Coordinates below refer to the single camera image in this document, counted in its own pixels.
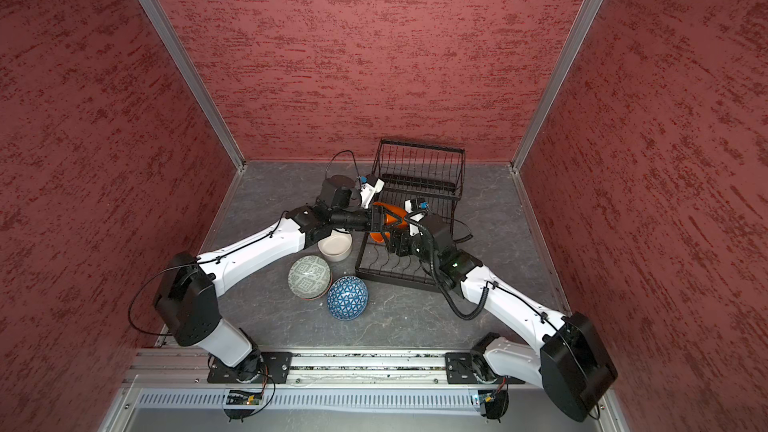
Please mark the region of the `orange plastic bowl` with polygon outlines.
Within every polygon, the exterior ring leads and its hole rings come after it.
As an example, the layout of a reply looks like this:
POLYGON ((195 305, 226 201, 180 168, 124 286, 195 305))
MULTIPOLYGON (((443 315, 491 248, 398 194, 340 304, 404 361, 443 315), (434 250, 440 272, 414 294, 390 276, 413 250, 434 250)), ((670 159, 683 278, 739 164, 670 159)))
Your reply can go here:
POLYGON ((375 243, 399 243, 409 234, 409 225, 404 221, 404 217, 408 214, 405 209, 396 205, 382 202, 375 202, 373 206, 379 207, 383 212, 384 217, 384 226, 382 231, 370 233, 370 238, 375 243))

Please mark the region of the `white pink bowl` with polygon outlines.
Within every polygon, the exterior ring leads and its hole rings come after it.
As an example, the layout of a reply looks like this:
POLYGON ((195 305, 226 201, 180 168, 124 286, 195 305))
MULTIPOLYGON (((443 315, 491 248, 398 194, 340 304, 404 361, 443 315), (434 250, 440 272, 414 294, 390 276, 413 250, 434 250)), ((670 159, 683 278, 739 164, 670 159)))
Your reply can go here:
POLYGON ((333 230, 331 234, 318 242, 318 250, 328 262, 341 262, 352 251, 353 237, 350 233, 333 230))

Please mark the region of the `green patterned ceramic bowl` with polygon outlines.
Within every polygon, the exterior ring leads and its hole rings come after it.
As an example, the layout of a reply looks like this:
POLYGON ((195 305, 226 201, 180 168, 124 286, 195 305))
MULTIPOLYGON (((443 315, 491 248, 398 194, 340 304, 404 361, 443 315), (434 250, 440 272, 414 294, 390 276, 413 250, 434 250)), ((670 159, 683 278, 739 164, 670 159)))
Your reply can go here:
POLYGON ((288 273, 288 287, 298 298, 315 300, 331 286, 330 265, 320 256, 308 255, 297 259, 288 273))

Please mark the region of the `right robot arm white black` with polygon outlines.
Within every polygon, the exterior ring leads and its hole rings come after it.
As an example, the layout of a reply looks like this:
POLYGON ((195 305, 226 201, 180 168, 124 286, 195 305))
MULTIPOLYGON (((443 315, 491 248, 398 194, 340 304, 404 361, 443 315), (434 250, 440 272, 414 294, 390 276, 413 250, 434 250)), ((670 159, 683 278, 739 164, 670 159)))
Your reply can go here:
POLYGON ((416 211, 396 216, 383 226, 382 234, 406 241, 457 317, 470 321, 486 311, 527 344, 527 352, 501 336, 490 336, 481 344, 481 362, 494 375, 541 388, 574 421, 599 417, 599 402, 618 370, 586 315, 550 309, 505 283, 460 249, 448 225, 435 214, 416 211))

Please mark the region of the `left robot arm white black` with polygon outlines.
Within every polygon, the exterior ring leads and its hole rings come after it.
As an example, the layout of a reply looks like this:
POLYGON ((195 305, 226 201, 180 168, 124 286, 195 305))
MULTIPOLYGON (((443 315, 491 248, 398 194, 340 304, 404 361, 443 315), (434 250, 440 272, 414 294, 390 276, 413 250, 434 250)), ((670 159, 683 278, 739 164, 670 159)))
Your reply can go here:
POLYGON ((260 371, 257 345, 222 317, 218 298, 256 271, 315 245, 338 231, 379 232, 385 219, 374 198, 385 182, 373 175, 323 181, 312 204, 281 213, 266 229, 194 257, 181 253, 160 273, 153 306, 182 347, 199 347, 250 377, 260 371))

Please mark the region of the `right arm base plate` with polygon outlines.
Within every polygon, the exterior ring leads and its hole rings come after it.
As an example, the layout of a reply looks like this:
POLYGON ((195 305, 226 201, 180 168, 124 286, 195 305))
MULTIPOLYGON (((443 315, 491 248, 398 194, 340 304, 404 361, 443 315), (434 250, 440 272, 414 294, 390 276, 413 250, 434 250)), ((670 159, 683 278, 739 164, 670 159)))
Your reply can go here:
POLYGON ((447 382, 450 385, 524 385, 511 376, 497 375, 485 359, 471 352, 448 352, 444 355, 447 382))

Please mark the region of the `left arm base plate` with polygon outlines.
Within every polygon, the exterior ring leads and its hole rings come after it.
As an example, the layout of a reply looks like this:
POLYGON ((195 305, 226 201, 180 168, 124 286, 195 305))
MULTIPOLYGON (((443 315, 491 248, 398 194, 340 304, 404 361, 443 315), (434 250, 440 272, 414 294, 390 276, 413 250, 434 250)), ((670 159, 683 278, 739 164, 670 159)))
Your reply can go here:
POLYGON ((208 356, 210 384, 284 384, 294 355, 291 352, 251 352, 237 366, 227 366, 213 354, 208 356))

